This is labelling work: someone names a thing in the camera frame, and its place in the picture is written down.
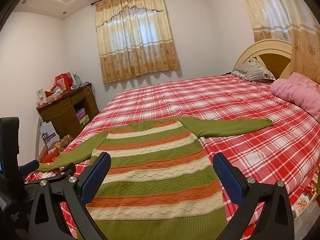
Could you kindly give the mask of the green striped knit sweater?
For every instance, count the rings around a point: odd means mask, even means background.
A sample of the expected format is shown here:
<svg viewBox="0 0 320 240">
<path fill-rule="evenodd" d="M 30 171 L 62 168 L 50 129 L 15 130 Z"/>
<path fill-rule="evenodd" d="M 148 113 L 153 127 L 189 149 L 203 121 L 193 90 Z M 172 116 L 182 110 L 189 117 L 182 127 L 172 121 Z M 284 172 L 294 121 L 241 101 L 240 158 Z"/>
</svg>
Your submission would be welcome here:
<svg viewBox="0 0 320 240">
<path fill-rule="evenodd" d="M 227 222 L 219 179 L 201 137 L 242 135 L 272 126 L 270 119 L 201 120 L 171 117 L 111 127 L 53 163 L 111 156 L 87 209 L 108 239 L 216 239 Z"/>
</svg>

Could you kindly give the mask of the red plastic bag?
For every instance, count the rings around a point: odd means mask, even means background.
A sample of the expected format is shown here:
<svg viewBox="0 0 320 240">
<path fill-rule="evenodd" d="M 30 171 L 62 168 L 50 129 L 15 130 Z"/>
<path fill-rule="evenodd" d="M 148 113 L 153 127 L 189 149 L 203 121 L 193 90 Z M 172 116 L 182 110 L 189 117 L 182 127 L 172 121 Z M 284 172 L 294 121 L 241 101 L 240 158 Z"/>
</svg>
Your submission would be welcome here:
<svg viewBox="0 0 320 240">
<path fill-rule="evenodd" d="M 60 155 L 58 148 L 54 148 L 51 150 L 45 150 L 42 157 L 40 158 L 40 163 L 53 163 L 55 159 Z"/>
</svg>

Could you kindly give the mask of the brown patterned bag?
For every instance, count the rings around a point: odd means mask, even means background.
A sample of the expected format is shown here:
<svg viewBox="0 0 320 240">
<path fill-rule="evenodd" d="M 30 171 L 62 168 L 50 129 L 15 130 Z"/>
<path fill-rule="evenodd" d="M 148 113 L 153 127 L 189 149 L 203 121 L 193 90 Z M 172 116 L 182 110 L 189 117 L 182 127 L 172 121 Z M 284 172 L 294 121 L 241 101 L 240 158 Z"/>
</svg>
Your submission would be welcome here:
<svg viewBox="0 0 320 240">
<path fill-rule="evenodd" d="M 73 141 L 70 134 L 65 135 L 62 139 L 53 144 L 54 148 L 57 148 L 58 152 L 61 153 L 64 149 Z"/>
</svg>

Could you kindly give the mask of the brown wooden desk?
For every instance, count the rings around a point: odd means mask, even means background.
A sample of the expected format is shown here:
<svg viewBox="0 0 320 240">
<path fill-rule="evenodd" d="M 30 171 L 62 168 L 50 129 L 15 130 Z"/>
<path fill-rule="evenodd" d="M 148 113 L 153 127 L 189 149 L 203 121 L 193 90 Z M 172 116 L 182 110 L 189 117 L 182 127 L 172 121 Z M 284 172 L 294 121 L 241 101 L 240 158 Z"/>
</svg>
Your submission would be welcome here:
<svg viewBox="0 0 320 240">
<path fill-rule="evenodd" d="M 44 122 L 52 122 L 59 137 L 70 134 L 72 138 L 76 138 L 89 123 L 85 126 L 80 124 L 76 111 L 81 108 L 85 109 L 89 122 L 99 114 L 94 87 L 91 83 L 86 83 L 73 91 L 64 92 L 61 98 L 36 109 Z"/>
</svg>

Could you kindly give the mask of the white box on desk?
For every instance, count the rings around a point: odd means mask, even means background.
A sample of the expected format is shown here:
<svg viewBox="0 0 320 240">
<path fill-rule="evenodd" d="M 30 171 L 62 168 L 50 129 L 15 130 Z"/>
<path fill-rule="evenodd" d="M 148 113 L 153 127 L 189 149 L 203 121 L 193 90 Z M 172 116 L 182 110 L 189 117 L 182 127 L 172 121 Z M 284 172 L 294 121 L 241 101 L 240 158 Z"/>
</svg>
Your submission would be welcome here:
<svg viewBox="0 0 320 240">
<path fill-rule="evenodd" d="M 47 97 L 45 91 L 42 88 L 36 91 L 36 95 L 40 106 L 47 103 Z"/>
</svg>

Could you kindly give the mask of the books in desk shelf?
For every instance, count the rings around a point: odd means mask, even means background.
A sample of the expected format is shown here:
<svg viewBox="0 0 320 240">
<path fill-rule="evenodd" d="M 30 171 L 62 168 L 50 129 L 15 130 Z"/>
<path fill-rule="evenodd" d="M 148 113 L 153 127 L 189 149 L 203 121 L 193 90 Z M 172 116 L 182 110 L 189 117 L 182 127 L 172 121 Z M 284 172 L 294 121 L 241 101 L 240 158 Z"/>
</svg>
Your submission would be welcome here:
<svg viewBox="0 0 320 240">
<path fill-rule="evenodd" d="M 76 116 L 82 126 L 89 122 L 89 116 L 86 114 L 85 109 L 81 108 L 76 111 Z"/>
</svg>

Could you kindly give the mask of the red gift bag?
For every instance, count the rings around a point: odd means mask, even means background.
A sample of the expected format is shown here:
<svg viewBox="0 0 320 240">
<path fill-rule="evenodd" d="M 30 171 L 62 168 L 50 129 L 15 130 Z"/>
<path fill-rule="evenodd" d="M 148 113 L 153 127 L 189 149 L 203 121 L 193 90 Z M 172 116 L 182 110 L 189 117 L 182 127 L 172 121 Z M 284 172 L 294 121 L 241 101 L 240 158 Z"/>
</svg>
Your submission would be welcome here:
<svg viewBox="0 0 320 240">
<path fill-rule="evenodd" d="M 70 92 L 73 86 L 73 79 L 70 72 L 61 73 L 55 77 L 55 84 L 59 86 L 63 91 Z"/>
</svg>

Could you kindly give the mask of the pink folded quilt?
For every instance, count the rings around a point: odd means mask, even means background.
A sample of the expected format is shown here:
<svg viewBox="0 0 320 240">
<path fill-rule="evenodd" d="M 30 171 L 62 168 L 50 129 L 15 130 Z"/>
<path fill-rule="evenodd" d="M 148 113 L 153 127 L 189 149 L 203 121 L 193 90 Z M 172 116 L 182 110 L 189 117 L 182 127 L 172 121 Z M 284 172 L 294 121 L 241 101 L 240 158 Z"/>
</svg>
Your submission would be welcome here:
<svg viewBox="0 0 320 240">
<path fill-rule="evenodd" d="M 278 98 L 300 107 L 319 122 L 319 84 L 310 78 L 293 72 L 287 79 L 274 81 L 270 91 Z"/>
</svg>

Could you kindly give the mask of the grey striped pillow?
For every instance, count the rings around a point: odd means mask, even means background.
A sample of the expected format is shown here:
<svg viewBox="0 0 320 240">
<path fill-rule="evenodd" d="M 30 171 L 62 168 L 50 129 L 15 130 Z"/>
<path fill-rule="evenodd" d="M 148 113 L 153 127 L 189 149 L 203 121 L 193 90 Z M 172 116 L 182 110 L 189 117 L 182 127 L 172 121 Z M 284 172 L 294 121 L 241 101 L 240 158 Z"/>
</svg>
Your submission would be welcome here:
<svg viewBox="0 0 320 240">
<path fill-rule="evenodd" d="M 232 74 L 249 82 L 265 83 L 276 81 L 274 75 L 252 56 L 246 62 L 236 67 Z"/>
</svg>

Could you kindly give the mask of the cream wooden headboard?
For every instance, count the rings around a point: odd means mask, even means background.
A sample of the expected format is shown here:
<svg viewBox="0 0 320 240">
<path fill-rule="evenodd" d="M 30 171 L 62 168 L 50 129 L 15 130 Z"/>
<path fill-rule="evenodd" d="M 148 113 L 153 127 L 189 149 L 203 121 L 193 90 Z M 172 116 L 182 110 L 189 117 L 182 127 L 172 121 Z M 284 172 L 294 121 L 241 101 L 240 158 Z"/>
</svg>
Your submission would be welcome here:
<svg viewBox="0 0 320 240">
<path fill-rule="evenodd" d="M 245 63 L 251 56 L 267 68 L 276 79 L 287 79 L 291 75 L 292 43 L 265 39 L 249 46 L 239 57 L 234 69 Z"/>
</svg>

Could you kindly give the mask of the beige window curtain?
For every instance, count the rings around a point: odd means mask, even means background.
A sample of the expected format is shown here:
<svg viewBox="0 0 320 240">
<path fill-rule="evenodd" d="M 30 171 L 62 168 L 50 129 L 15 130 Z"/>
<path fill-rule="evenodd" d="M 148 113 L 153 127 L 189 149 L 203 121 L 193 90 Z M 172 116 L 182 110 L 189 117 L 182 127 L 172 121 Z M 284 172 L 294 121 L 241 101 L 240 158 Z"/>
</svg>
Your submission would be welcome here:
<svg viewBox="0 0 320 240">
<path fill-rule="evenodd" d="M 103 0 L 95 8 L 104 84 L 180 68 L 164 0 Z"/>
</svg>

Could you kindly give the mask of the beige side curtain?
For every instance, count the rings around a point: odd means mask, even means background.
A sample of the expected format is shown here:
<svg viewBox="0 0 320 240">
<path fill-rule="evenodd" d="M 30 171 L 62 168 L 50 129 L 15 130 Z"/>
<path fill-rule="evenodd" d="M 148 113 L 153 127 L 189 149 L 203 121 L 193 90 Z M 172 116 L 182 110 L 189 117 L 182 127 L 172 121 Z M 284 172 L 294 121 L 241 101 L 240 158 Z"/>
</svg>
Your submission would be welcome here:
<svg viewBox="0 0 320 240">
<path fill-rule="evenodd" d="M 303 0 L 244 0 L 254 40 L 292 44 L 290 72 L 319 82 L 319 22 Z"/>
</svg>

